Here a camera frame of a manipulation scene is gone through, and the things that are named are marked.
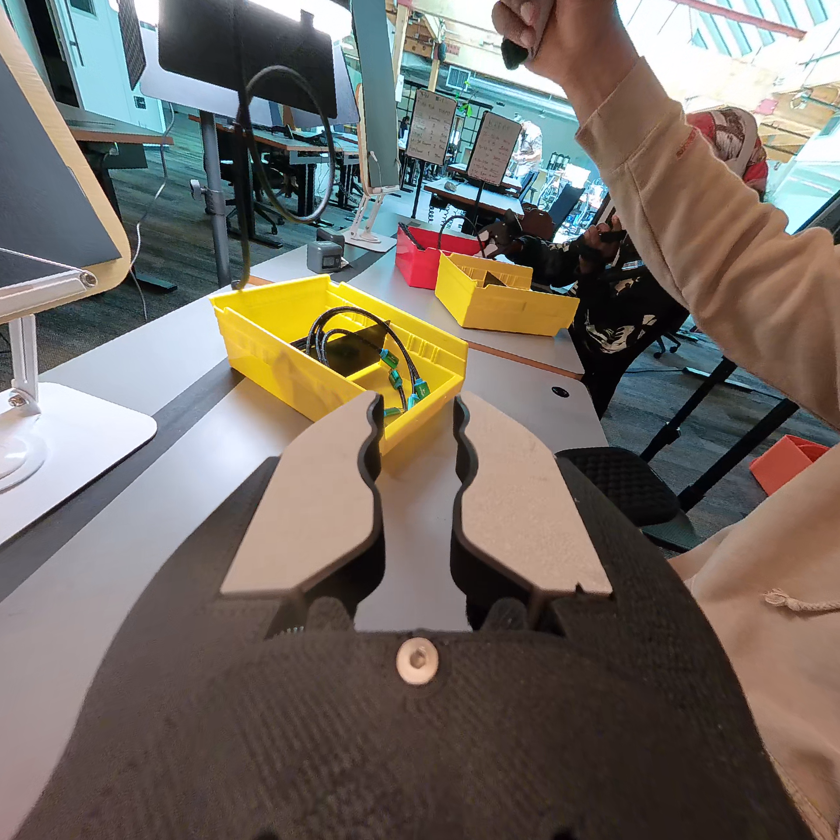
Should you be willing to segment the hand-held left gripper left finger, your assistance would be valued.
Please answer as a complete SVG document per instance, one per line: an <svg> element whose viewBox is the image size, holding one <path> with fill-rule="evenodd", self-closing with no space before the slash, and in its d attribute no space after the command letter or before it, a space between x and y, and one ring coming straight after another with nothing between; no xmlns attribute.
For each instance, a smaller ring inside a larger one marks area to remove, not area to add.
<svg viewBox="0 0 840 840"><path fill-rule="evenodd" d="M362 392L281 453L220 586L227 598L278 596L295 621L321 597L355 616L382 582L384 398Z"/></svg>

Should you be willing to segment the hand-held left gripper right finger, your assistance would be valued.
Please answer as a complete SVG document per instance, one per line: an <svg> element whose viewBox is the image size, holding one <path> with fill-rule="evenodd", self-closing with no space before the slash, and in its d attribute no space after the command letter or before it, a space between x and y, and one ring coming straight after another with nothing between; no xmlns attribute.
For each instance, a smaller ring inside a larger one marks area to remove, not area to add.
<svg viewBox="0 0 840 840"><path fill-rule="evenodd" d="M554 599L613 595L553 452L476 394L454 404L450 571L469 603L517 598L538 623Z"/></svg>

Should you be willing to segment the yellow plastic bin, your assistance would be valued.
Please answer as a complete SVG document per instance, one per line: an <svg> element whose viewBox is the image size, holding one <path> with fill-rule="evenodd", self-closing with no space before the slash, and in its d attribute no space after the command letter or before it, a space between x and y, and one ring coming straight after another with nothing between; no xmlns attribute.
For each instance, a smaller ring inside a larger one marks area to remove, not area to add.
<svg viewBox="0 0 840 840"><path fill-rule="evenodd" d="M326 275L231 291L216 296L213 309L231 366L308 419L362 392L380 393L382 454L439 413L466 378L465 341ZM344 377L291 347L329 322L381 324L383 362Z"/></svg>
<svg viewBox="0 0 840 840"><path fill-rule="evenodd" d="M580 300L531 284L530 267L443 253L435 295L463 329L554 337L572 324Z"/></svg>

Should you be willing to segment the person's right forearm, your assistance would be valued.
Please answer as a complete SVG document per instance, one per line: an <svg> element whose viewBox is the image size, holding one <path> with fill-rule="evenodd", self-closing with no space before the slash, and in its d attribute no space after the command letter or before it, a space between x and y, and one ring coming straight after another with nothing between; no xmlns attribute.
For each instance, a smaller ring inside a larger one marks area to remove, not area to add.
<svg viewBox="0 0 840 840"><path fill-rule="evenodd" d="M603 88L567 88L579 142L658 283L730 360L838 429L838 248L714 154L645 59Z"/></svg>

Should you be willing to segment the person's right hand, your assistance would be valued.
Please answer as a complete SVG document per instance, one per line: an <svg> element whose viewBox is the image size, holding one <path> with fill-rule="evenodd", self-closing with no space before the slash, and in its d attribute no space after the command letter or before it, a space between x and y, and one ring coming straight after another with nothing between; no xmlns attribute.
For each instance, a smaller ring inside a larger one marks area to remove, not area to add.
<svg viewBox="0 0 840 840"><path fill-rule="evenodd" d="M562 88L579 123L639 59L613 1L501 1L491 20L505 40L527 51L525 67Z"/></svg>

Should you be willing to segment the black-framed whiteboard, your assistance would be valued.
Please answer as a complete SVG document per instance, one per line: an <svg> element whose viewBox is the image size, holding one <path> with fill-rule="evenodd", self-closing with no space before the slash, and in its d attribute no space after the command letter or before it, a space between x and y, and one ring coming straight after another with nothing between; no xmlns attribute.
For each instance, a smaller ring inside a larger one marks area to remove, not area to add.
<svg viewBox="0 0 840 840"><path fill-rule="evenodd" d="M484 113L466 168L466 177L499 186L508 170L521 125L492 111Z"/></svg>
<svg viewBox="0 0 840 840"><path fill-rule="evenodd" d="M454 98L428 89L417 90L406 155L432 165L444 165L457 106Z"/></svg>

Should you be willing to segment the black divider panel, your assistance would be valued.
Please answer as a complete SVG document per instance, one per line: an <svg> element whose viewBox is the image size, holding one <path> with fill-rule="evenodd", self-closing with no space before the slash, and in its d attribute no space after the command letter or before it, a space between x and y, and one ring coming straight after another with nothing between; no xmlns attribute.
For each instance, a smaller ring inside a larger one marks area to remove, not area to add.
<svg viewBox="0 0 840 840"><path fill-rule="evenodd" d="M383 362L387 332L381 324L361 327L352 323L328 323L311 337L291 342L291 347L329 367L333 372L349 377Z"/></svg>

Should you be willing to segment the black tripod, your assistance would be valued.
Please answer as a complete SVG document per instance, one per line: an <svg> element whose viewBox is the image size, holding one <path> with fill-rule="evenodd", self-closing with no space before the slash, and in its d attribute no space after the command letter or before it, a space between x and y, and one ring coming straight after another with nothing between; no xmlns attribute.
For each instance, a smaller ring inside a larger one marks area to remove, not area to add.
<svg viewBox="0 0 840 840"><path fill-rule="evenodd" d="M653 435L642 459L655 461L684 432L708 451L699 467L689 469L688 483L677 494L682 513L693 511L723 479L787 424L800 406L790 398L740 375L735 363L722 358L709 371L686 364L672 366L680 380L691 384L686 401Z"/></svg>

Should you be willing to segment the white board stand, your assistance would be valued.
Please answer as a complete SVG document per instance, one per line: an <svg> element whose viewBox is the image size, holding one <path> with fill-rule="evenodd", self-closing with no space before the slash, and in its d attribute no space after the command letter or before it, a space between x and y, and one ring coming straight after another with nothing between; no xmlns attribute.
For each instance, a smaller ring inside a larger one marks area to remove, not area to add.
<svg viewBox="0 0 840 840"><path fill-rule="evenodd" d="M397 185L369 190L363 185L361 189L362 198L355 211L352 224L341 232L344 243L376 254L386 254L396 246L396 237L375 233L373 225L382 209L384 198L398 194L402 188Z"/></svg>
<svg viewBox="0 0 840 840"><path fill-rule="evenodd" d="M19 537L111 467L149 443L152 416L53 382L39 383L36 314L99 291L89 268L2 248L2 324L13 375L2 392L1 542Z"/></svg>

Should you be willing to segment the red plastic bin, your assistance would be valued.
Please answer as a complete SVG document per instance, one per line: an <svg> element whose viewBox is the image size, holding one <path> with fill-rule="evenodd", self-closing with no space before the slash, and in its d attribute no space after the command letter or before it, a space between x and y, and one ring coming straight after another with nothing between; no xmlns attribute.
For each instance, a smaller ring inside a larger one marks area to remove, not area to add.
<svg viewBox="0 0 840 840"><path fill-rule="evenodd" d="M442 253L448 256L479 256L480 243L475 236L450 234L399 223L395 266L409 287L435 290Z"/></svg>

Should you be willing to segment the grey label printer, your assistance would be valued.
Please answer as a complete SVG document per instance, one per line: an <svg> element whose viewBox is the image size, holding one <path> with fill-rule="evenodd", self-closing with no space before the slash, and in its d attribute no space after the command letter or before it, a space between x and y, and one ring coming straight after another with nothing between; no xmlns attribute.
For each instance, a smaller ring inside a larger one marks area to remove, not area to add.
<svg viewBox="0 0 840 840"><path fill-rule="evenodd" d="M316 275L332 274L350 263L344 256L345 238L325 227L317 228L316 239L307 246L307 268Z"/></svg>

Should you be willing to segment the black board on grey pole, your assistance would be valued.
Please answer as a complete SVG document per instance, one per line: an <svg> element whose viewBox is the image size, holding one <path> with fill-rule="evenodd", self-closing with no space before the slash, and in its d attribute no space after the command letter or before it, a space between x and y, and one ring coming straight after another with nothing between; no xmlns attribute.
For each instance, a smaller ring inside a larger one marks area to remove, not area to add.
<svg viewBox="0 0 840 840"><path fill-rule="evenodd" d="M337 150L332 123L340 109L335 83L335 48L330 36L317 29L306 10L298 19L258 2L158 2L157 22L141 24L135 2L119 2L123 49L129 77L145 96L197 110L203 142L206 184L191 182L212 218L217 284L240 289L249 277L249 245L254 230L253 176L274 205L276 215L290 223L316 225L329 205ZM275 103L316 114L326 147L313 153L329 157L329 181L322 202L314 206L313 174L303 180L299 213L276 200L257 146L256 127L267 126L262 105ZM221 158L215 118L233 123L234 204L243 251L243 276L231 277L227 205L222 193Z"/></svg>

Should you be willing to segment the orange plastic box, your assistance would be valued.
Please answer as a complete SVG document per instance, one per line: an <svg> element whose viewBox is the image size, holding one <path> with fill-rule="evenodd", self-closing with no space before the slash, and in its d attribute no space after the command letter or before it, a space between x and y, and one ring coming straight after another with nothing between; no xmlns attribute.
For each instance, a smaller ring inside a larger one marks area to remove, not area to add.
<svg viewBox="0 0 840 840"><path fill-rule="evenodd" d="M829 447L793 435L783 436L749 466L769 497L815 463Z"/></svg>

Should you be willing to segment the person's beige hoodie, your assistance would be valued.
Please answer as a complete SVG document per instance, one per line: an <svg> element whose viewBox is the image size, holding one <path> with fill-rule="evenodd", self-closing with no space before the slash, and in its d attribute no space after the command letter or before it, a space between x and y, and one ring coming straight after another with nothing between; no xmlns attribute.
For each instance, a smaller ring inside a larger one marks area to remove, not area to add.
<svg viewBox="0 0 840 840"><path fill-rule="evenodd" d="M670 563L812 834L838 838L839 447Z"/></svg>

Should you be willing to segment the wood-framed black board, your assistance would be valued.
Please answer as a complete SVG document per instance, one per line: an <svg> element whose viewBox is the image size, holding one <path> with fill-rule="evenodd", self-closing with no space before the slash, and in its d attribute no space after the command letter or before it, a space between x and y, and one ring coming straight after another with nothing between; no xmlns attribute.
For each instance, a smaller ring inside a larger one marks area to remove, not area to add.
<svg viewBox="0 0 840 840"><path fill-rule="evenodd" d="M61 266L90 271L90 296L110 291L130 271L123 223L71 134L51 93L2 14L2 247L46 258L22 280Z"/></svg>

